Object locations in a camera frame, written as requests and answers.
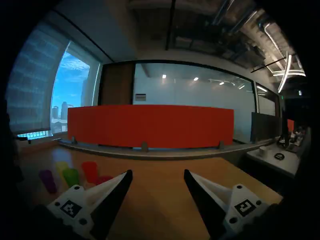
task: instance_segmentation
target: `mug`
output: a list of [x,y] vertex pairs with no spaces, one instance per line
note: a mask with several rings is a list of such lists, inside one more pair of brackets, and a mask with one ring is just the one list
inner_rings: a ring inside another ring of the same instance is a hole
[[268,153],[267,147],[264,147],[264,146],[259,147],[259,155],[260,155],[261,157],[266,157],[266,156],[267,156],[267,153]]

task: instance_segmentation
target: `office desk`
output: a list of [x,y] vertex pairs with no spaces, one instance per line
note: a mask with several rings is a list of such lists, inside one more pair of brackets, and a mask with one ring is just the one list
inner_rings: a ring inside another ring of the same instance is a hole
[[[259,149],[247,152],[247,156],[257,162],[265,164],[268,167],[275,169],[291,178],[294,178],[294,175],[297,172],[300,159],[293,152],[285,151],[283,148],[278,147],[276,144],[267,146],[267,155],[262,157],[259,155]],[[274,158],[276,153],[282,153],[284,155],[283,160],[278,160]]]
[[[108,158],[52,146],[21,157],[20,166],[26,180],[18,187],[31,206],[48,204],[67,189],[56,173],[57,161],[66,161],[77,168],[80,183],[85,188],[91,186],[84,181],[80,168],[84,161],[95,161],[101,175],[117,176],[128,169],[133,171],[133,181],[110,229],[110,240],[209,239],[183,179],[186,168],[229,188],[242,183],[269,204],[282,199],[279,194],[223,158],[141,161]],[[38,171],[43,169],[52,170],[59,188],[57,194],[48,194],[40,182]]]

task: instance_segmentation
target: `purple cup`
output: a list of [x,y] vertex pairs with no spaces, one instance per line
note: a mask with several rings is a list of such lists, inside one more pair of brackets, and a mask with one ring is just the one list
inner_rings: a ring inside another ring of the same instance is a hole
[[42,170],[39,172],[39,178],[43,182],[49,193],[56,193],[57,187],[54,183],[54,179],[50,170]]

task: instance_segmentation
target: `orange privacy panel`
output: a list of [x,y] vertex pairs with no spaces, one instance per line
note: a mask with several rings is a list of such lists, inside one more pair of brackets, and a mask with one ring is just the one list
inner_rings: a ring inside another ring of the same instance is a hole
[[294,121],[288,119],[288,130],[289,132],[292,132],[294,130]]
[[68,109],[68,138],[108,146],[201,148],[232,144],[233,110],[175,105]]

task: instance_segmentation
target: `cable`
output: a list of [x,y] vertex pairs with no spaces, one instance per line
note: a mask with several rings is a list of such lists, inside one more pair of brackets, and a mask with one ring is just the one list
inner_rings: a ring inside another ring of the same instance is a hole
[[274,155],[274,158],[276,158],[278,160],[284,160],[284,155],[282,153],[276,153]]

